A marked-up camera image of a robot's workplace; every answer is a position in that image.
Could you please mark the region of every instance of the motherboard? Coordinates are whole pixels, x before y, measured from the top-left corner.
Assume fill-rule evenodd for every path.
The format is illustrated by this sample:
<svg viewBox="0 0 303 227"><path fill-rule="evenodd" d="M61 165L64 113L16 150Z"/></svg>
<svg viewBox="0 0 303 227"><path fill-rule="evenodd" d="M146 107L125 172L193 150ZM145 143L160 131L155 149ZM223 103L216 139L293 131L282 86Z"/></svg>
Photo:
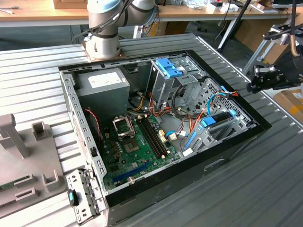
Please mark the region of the motherboard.
<svg viewBox="0 0 303 227"><path fill-rule="evenodd" d="M106 190L132 181L180 158L170 142L160 140L161 128L154 116L129 121L134 128L134 135L131 137L119 139L118 133L129 130L126 123L119 125L118 133L114 124L108 125L102 131L105 135L102 158L107 167L107 174L103 178ZM161 149L164 149L163 154L159 153Z"/></svg>

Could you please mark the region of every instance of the ram slot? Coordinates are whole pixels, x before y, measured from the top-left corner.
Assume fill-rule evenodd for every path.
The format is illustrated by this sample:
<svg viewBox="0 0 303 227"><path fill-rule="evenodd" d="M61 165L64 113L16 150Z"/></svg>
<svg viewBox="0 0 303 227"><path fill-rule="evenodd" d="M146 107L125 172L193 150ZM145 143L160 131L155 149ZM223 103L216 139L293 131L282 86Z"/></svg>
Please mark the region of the ram slot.
<svg viewBox="0 0 303 227"><path fill-rule="evenodd" d="M144 137L146 138L148 144L151 146L151 149L157 158L162 158L162 156L167 155L167 151L162 145L160 139L153 131L147 119L140 120L137 122L140 130L142 131Z"/></svg>

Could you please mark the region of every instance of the green circuit board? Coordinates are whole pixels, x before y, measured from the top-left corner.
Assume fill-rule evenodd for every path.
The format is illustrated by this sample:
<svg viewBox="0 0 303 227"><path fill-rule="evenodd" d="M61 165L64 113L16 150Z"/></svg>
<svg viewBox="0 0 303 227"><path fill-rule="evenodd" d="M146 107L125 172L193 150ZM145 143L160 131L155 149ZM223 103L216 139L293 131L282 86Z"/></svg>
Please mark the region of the green circuit board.
<svg viewBox="0 0 303 227"><path fill-rule="evenodd" d="M161 129L154 116L150 116L148 121L156 127L155 131ZM137 178L180 158L171 144L165 145L164 143L163 146L170 151L170 154L165 158L156 158L135 120L132 120L132 125L135 130L135 136L133 138L125 137L122 141L119 141L113 124L107 126L106 132L102 132L103 135L108 133L107 137L104 136L102 154L102 159L107 169L107 174L103 178L106 190L111 190L126 183L129 176L114 181L116 177L125 173L135 170L136 173L131 175L131 177Z"/></svg>
<svg viewBox="0 0 303 227"><path fill-rule="evenodd" d="M25 180L27 178L29 178L29 176L24 176L24 177L21 177L21 178L19 178L17 180L14 180L14 181L5 183L3 185L0 185L0 192L15 187L15 183L16 182Z"/></svg>

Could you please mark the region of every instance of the aluminum extrusion table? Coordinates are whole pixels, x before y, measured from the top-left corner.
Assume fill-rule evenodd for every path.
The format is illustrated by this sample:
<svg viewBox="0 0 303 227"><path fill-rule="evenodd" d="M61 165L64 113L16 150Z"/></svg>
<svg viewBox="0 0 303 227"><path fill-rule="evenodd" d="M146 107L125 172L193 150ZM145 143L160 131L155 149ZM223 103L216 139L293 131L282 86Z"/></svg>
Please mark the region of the aluminum extrusion table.
<svg viewBox="0 0 303 227"><path fill-rule="evenodd" d="M301 226L303 126L246 81L224 57L194 35L122 40L128 56L193 49L273 126L244 154L120 223L118 227ZM63 172L83 166L64 103L58 66L85 63L81 45L0 52L0 113L14 113L17 130L50 124ZM102 226L98 217L85 227ZM0 220L0 226L77 226L66 193Z"/></svg>

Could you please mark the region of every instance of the wooden table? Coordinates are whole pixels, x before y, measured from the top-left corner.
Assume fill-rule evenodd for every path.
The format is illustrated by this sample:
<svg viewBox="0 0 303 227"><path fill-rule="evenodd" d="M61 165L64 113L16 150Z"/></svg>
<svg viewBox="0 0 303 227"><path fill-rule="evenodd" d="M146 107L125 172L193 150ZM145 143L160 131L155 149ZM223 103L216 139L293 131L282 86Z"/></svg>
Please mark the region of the wooden table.
<svg viewBox="0 0 303 227"><path fill-rule="evenodd" d="M54 9L52 0L1 0L1 7L19 6L22 9L13 10L14 14L0 12L0 27L20 27L20 26L55 26L55 25L84 25L88 24L88 12L86 9ZM223 20L225 14L215 12L209 14L202 9L190 9L187 6L159 6L160 21L206 21ZM231 20L230 25L219 45L230 33L238 12L229 13L226 17ZM291 11L283 11L279 14L262 14L256 11L245 12L242 19L277 19L290 17ZM135 28L134 38L141 37Z"/></svg>

